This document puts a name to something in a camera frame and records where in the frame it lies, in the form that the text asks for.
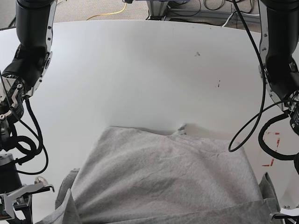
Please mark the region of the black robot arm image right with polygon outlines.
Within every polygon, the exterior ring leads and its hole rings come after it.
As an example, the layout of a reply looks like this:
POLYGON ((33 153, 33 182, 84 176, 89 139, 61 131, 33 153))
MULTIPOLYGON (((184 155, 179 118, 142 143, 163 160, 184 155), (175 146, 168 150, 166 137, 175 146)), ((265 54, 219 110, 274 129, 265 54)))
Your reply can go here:
POLYGON ((290 119, 290 126, 299 132, 299 69, 292 55, 299 40, 299 2, 297 0, 259 1, 261 22, 260 74, 270 98, 283 112, 271 118, 261 129, 261 149, 274 159, 292 161, 299 169, 299 155, 283 155, 269 148, 263 140, 265 131, 274 123, 290 119))

